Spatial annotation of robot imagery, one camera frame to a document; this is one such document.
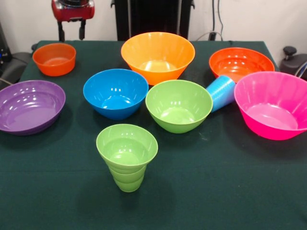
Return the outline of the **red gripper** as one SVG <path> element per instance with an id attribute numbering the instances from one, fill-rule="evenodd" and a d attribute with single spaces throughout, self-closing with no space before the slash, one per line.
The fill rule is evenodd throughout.
<path id="1" fill-rule="evenodd" d="M 54 17 L 58 21 L 59 41 L 65 42 L 62 22 L 81 21 L 79 39 L 85 38 L 86 20 L 94 16 L 93 0 L 52 0 L 51 7 Z"/>

